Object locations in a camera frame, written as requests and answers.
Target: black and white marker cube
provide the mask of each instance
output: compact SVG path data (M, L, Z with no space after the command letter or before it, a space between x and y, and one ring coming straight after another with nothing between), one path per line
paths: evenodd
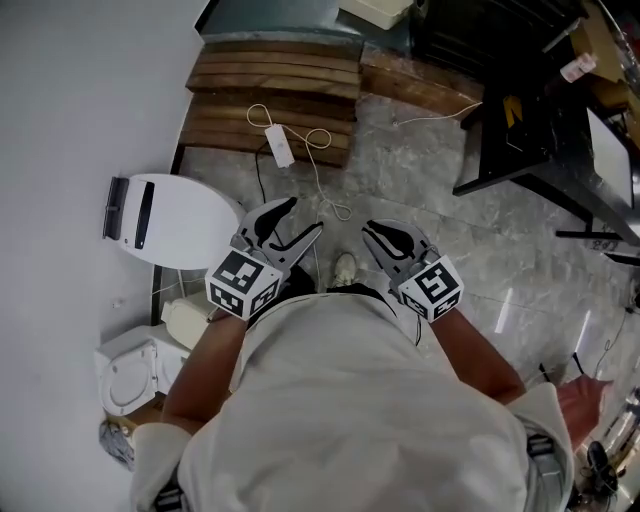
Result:
M207 298L225 311L249 320L278 296L282 272L229 247L222 263L205 278Z
M447 256L398 286L401 301L428 322L437 320L460 302L464 284Z

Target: toilet lid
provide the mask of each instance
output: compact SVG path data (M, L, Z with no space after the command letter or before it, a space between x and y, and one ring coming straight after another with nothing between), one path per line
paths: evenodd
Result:
M118 243L162 267L209 268L222 257L243 217L237 202L204 183L138 174L129 178Z
M151 401L158 388L156 347L148 342L114 358L101 376L101 398L105 410L125 416Z

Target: white cable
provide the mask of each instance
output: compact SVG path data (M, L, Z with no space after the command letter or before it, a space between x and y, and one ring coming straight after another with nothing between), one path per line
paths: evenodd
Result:
M200 277L198 279L191 279L190 281L182 281L182 284L185 283L195 283L196 281L204 281L204 277ZM177 283L173 283L169 286L165 286L164 288L160 288L159 290L156 290L155 292L151 292L151 295L155 295L156 293L160 293L160 292L164 292L165 290L168 290L169 288L173 288L174 286L178 286L180 284L180 281L178 281Z
M249 117L249 113L251 112L251 110L254 107L262 107L265 111L265 113L267 114L267 119L269 120L269 124L257 124L254 123L253 121L251 121L250 117ZM248 109L247 109L247 122L251 125L251 126L255 126L256 128L270 128L273 126L273 121L271 120L271 115L269 114L269 109L263 105L262 103L256 103L254 105L251 105ZM318 167L316 166L316 162L313 159L313 155L311 154L311 148L315 148L315 149L327 149L330 145L331 145L331 134L325 130L324 128L314 128L313 130L310 130L309 132L307 132L307 136L303 137L302 135L300 135L299 133L297 133L296 131L292 130L291 128L289 128L286 125L281 125L285 130L293 133L296 137L298 137L302 142L304 142L305 148L307 149L307 153L309 154L309 159L311 160L311 165L313 165L313 170L316 173L316 186L318 187L318 192L320 192L320 196L322 197L322 201L320 202L320 204L318 205L318 209L316 211L316 223L318 222L318 219L320 217L320 209L322 208L322 206L325 203L329 203L331 205L331 207L333 208L333 213L335 214L336 218L342 222L347 222L349 219L351 219L351 216L353 215L353 211L351 210L351 208L349 208L348 206L344 205L344 204L339 204L336 203L334 201L332 201L331 199L329 199L326 194L324 193L324 191L322 190L322 187L320 186L320 174L318 173ZM314 144L313 142L311 142L309 140L309 137L311 137L311 135L315 132L323 132L327 134L327 137L329 138L329 141L324 144L324 145L319 145L319 144ZM345 217L341 216L338 210L344 210L347 212L347 215ZM320 287L320 264L318 263L318 252L316 251L316 246L315 244L313 245L313 254L315 256L316 259L316 271L318 273L318 287Z
M184 291L184 281L182 280L182 270L178 270L178 283L180 284L180 293L182 294L182 298L184 299L187 294Z
M451 119L452 117L459 116L463 112L466 112L470 108L477 107L482 105L482 102L474 103L473 105L469 105L468 107L463 108L460 112L456 112L455 114L451 114L450 116L442 116L442 117L416 117L415 119L407 119L406 121L394 121L393 126L400 126L407 123L412 123L413 121L436 121L438 119Z
M544 374L542 372L540 372L539 375L534 375L533 377L531 377L529 380L527 380L525 386L526 387L531 387L533 386L533 383L535 382L537 385L537 381L540 379L544 379L545 381L547 380L544 376Z

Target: white wall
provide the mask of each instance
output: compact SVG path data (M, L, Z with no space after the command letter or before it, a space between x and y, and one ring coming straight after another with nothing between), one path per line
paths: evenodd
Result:
M152 269L101 240L103 207L112 175L169 169L205 1L9 2L0 0L0 509L126 510L130 476L98 445L92 352L148 320Z

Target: cardboard box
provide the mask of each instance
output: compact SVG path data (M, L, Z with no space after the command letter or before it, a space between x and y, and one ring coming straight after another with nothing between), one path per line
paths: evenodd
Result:
M358 18L389 30L411 7L412 0L340 0L339 6Z
M571 44L576 55L589 53L596 60L591 74L616 83L624 81L624 72L618 59L618 50L600 8L592 2L584 2L589 14L571 33Z
M603 78L591 81L591 92L605 108L627 108L631 91L624 82L613 83Z

